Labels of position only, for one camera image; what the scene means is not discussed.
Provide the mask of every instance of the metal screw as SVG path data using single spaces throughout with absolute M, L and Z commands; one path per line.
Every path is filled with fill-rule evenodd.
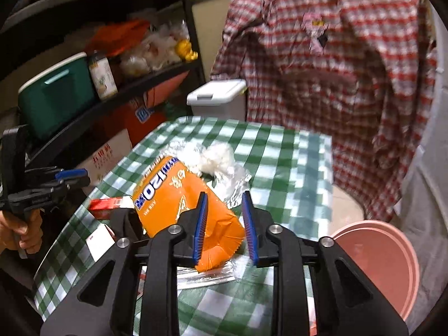
M 118 241 L 116 242 L 116 245 L 119 248 L 127 248 L 129 246 L 131 242 L 129 241 L 129 239 L 127 237 L 122 237 L 121 239 L 118 239 Z
M 172 235 L 176 235 L 182 231 L 182 227 L 180 225 L 171 225 L 168 228 L 168 232 Z
M 335 241 L 331 237 L 323 237 L 320 239 L 320 243 L 324 248 L 331 248 L 335 244 Z
M 273 234 L 279 234 L 283 231 L 283 228 L 275 223 L 269 227 L 269 231 Z

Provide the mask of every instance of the orange snack bag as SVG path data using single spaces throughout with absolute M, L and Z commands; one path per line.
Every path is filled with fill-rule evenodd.
M 201 192 L 208 194 L 208 216 L 202 256 L 196 270 L 206 271 L 229 260 L 240 246 L 244 229 L 234 213 L 204 181 L 177 158 L 158 158 L 134 190 L 138 217 L 150 237 L 195 208 Z

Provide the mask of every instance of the white box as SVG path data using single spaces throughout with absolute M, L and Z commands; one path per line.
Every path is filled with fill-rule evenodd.
M 246 121 L 245 80 L 212 80 L 187 96 L 195 116 Z
M 106 144 L 101 146 L 89 158 L 76 168 L 85 168 L 89 173 L 90 185 L 82 190 L 88 196 L 99 185 L 104 176 L 109 173 L 123 157 L 132 150 L 128 130 L 123 129 Z

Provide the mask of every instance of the table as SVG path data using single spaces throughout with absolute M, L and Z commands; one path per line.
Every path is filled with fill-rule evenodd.
M 253 178 L 254 205 L 270 211 L 275 222 L 301 237 L 326 234 L 331 219 L 331 138 L 279 126 L 181 117 L 161 124 L 103 179 L 73 214 L 35 276 L 35 304 L 45 320 L 70 287 L 93 264 L 86 238 L 99 221 L 87 211 L 90 198 L 131 195 L 146 167 L 167 143 L 185 139 L 209 146 L 228 142 L 235 159 Z M 240 208 L 235 208 L 237 216 Z M 273 269 L 257 269 L 246 247 L 234 257 L 237 280 L 178 291 L 179 327 L 183 335 L 269 335 Z M 309 275 L 306 277 L 312 294 Z M 134 334 L 138 335 L 141 299 L 137 301 Z

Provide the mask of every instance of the orange package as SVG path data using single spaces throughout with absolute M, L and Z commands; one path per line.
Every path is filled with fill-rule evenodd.
M 115 57 L 140 44 L 150 26 L 146 20 L 129 20 L 102 26 L 84 50 L 87 54 L 99 50 L 107 57 Z
M 244 229 L 234 213 L 204 181 L 173 157 L 158 158 L 135 188 L 132 200 L 150 237 L 177 222 L 183 211 L 195 208 L 201 192 L 208 194 L 208 215 L 202 256 L 196 270 L 206 271 L 229 260 Z

